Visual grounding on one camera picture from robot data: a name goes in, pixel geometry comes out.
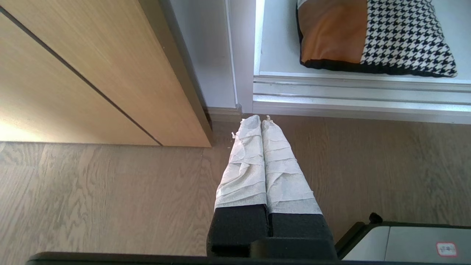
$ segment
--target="wooden floor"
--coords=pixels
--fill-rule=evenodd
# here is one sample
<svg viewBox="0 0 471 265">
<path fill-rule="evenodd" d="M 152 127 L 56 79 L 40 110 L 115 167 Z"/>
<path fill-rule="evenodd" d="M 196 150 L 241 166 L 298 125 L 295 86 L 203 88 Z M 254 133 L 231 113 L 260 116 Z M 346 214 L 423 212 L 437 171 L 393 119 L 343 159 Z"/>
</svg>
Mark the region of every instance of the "wooden floor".
<svg viewBox="0 0 471 265">
<path fill-rule="evenodd" d="M 471 225 L 471 126 L 272 117 L 338 240 L 375 211 Z M 212 149 L 0 143 L 0 264 L 41 251 L 204 255 L 237 123 Z"/>
</svg>

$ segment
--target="wooden cabinet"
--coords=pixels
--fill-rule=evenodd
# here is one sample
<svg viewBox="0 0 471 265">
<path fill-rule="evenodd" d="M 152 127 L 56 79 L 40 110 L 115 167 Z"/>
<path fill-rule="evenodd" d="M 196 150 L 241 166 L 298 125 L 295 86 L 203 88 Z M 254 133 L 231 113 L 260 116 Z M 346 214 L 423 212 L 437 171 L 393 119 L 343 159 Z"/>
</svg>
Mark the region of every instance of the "wooden cabinet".
<svg viewBox="0 0 471 265">
<path fill-rule="evenodd" d="M 36 139 L 32 133 L 9 139 L 0 134 L 0 141 L 210 146 L 208 121 L 157 1 L 0 0 L 0 5 L 25 32 L 30 31 L 91 84 L 3 16 L 2 28 L 21 38 L 10 39 L 4 30 L 0 33 L 5 39 L 0 92 L 7 95 L 1 100 L 10 102 L 1 106 L 2 119 L 29 121 L 33 131 L 51 137 Z M 29 46 L 18 51 L 16 44 L 23 42 Z M 23 62 L 11 74 L 5 60 Z M 13 93 L 17 88 L 31 96 L 26 99 L 20 92 Z M 61 103 L 54 106 L 55 100 Z M 14 108 L 22 111 L 13 113 Z M 49 118 L 50 129 L 38 127 Z M 60 129 L 60 137 L 54 136 L 53 127 Z M 141 135 L 141 140 L 133 133 Z"/>
</svg>

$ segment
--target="brown leather panel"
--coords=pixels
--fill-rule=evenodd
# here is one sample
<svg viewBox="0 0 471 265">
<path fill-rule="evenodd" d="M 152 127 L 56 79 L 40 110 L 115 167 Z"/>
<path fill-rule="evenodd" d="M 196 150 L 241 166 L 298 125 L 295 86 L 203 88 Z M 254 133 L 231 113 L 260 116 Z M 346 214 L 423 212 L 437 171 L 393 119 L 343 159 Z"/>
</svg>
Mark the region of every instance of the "brown leather panel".
<svg viewBox="0 0 471 265">
<path fill-rule="evenodd" d="M 301 61 L 360 63 L 365 46 L 366 0 L 308 0 L 298 9 Z"/>
</svg>

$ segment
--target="white tissue paper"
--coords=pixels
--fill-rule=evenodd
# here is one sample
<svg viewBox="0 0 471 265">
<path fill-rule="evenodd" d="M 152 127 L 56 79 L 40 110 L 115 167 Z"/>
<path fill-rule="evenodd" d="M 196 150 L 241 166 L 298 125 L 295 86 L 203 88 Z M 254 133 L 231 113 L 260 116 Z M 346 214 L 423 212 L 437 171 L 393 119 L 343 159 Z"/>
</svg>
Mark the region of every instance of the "white tissue paper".
<svg viewBox="0 0 471 265">
<path fill-rule="evenodd" d="M 270 116 L 262 122 L 269 213 L 322 214 L 291 145 Z"/>
<path fill-rule="evenodd" d="M 214 209 L 219 207 L 267 204 L 265 162 L 263 159 L 260 117 L 253 115 L 240 122 L 233 135 L 234 145 L 216 190 Z"/>
</svg>

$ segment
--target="houndstooth cushion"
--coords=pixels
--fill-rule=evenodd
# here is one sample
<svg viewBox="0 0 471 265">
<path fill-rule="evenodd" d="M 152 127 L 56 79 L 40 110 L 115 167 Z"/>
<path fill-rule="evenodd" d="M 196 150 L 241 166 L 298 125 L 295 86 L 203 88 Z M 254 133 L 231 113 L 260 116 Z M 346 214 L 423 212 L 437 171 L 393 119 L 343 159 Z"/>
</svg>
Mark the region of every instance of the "houndstooth cushion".
<svg viewBox="0 0 471 265">
<path fill-rule="evenodd" d="M 360 64 L 457 76 L 431 0 L 368 0 Z"/>
</svg>

